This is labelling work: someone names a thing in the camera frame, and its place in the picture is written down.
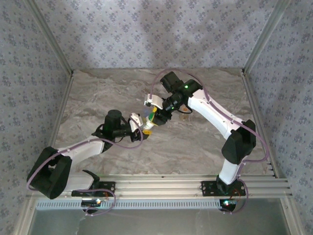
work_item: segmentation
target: black mounting bracket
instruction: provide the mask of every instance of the black mounting bracket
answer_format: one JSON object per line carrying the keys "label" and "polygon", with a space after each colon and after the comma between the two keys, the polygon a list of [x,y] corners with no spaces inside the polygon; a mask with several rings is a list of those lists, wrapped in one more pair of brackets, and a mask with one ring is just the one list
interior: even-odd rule
{"label": "black mounting bracket", "polygon": [[[108,189],[115,192],[116,183],[114,181],[100,181],[97,185],[97,189]],[[73,190],[72,197],[113,197],[108,192],[97,191],[97,192],[80,192]]]}
{"label": "black mounting bracket", "polygon": [[245,196],[246,191],[244,184],[236,180],[232,185],[232,190],[227,194],[221,192],[217,187],[216,181],[202,181],[200,189],[202,190],[203,197],[209,196]]}

